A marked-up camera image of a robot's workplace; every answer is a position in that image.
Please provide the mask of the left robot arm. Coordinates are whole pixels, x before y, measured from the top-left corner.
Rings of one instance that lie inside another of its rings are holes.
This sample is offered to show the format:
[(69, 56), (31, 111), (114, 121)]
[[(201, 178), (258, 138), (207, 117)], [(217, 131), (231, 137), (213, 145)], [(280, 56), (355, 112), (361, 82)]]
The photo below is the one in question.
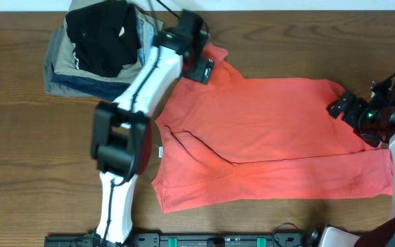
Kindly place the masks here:
[(152, 152), (151, 118), (170, 85), (180, 78), (208, 84), (214, 62), (204, 56), (208, 25), (184, 10), (175, 28), (156, 33), (149, 60), (113, 102), (95, 108), (91, 156), (102, 185), (101, 220), (93, 246), (123, 246), (132, 231), (136, 181)]

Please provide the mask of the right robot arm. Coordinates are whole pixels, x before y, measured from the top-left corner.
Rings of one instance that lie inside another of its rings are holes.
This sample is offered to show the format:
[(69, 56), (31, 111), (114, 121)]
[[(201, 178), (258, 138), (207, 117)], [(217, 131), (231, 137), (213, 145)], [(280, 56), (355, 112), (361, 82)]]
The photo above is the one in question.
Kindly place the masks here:
[(362, 235), (327, 226), (321, 234), (319, 246), (395, 247), (395, 73), (382, 82), (375, 82), (371, 91), (370, 101), (346, 92), (330, 103), (327, 111), (331, 117), (345, 121), (368, 145), (388, 145), (394, 165), (390, 219)]

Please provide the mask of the coral red t-shirt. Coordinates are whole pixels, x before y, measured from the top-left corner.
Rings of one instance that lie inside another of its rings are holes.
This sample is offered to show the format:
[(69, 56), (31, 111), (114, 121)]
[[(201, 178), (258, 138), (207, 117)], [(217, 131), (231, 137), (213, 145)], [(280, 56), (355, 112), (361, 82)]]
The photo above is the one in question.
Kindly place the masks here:
[(208, 84), (181, 79), (156, 120), (163, 156), (153, 187), (163, 213), (233, 200), (370, 198), (393, 191), (386, 149), (327, 106), (330, 80), (245, 78), (225, 49)]

